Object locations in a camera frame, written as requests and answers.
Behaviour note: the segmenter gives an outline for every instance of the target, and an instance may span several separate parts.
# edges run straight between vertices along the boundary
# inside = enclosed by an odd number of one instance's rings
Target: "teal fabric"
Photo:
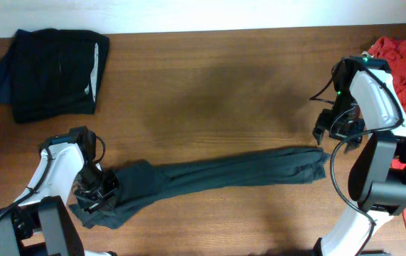
[[[113,211],[88,214],[78,204],[70,209],[86,228],[116,229],[142,208],[165,198],[227,186],[312,183],[326,177],[328,158],[321,148],[294,147],[165,166],[141,161],[115,172],[121,188]]]

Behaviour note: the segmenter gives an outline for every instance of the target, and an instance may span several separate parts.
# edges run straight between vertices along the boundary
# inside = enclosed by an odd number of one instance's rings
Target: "table surface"
[[[0,207],[31,179],[39,162],[37,145],[71,127],[86,125],[104,139],[103,166],[315,146],[311,131],[328,106],[308,98],[326,84],[341,57],[362,53],[381,36],[406,38],[406,25],[111,35],[94,115],[68,114],[18,125],[11,108],[0,105]],[[0,57],[10,41],[0,39]],[[333,90],[323,95],[335,96]],[[321,146],[331,152],[335,145],[325,137]],[[338,155],[336,175],[345,193],[359,153]],[[311,185],[178,196],[146,207],[118,230],[88,230],[70,215],[86,250],[259,255],[312,248],[345,207],[326,178]],[[406,255],[402,216],[379,230],[367,248]]]

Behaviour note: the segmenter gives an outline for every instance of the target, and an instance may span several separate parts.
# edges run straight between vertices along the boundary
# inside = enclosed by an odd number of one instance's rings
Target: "wooden table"
[[[324,107],[309,102],[343,56],[380,36],[406,38],[406,25],[112,35],[95,115],[63,115],[15,124],[0,105],[0,207],[35,171],[37,145],[87,125],[107,145],[103,166],[147,159],[165,164],[292,145],[311,135]],[[10,39],[0,39],[0,57]],[[324,95],[334,99],[334,91]],[[336,142],[325,138],[331,152]],[[347,193],[360,150],[338,156]],[[146,207],[118,230],[83,228],[85,249],[119,255],[248,255],[312,248],[345,208],[331,181],[311,185],[224,188]],[[406,255],[402,216],[368,244]]]

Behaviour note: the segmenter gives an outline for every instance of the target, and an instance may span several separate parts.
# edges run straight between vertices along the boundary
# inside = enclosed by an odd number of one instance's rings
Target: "white background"
[[[406,23],[406,0],[0,0],[0,37],[16,29],[99,33]]]

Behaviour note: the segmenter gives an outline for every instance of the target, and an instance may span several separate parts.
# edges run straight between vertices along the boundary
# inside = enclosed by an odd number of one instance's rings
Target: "black folded cloth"
[[[315,147],[259,151],[241,156],[186,164],[152,166],[147,161],[115,171],[121,187],[114,210],[89,214],[78,204],[71,211],[86,228],[119,228],[153,202],[187,193],[227,186],[303,184],[325,178],[329,154]]]
[[[93,114],[109,38],[92,31],[17,30],[0,60],[0,103],[15,122]]]

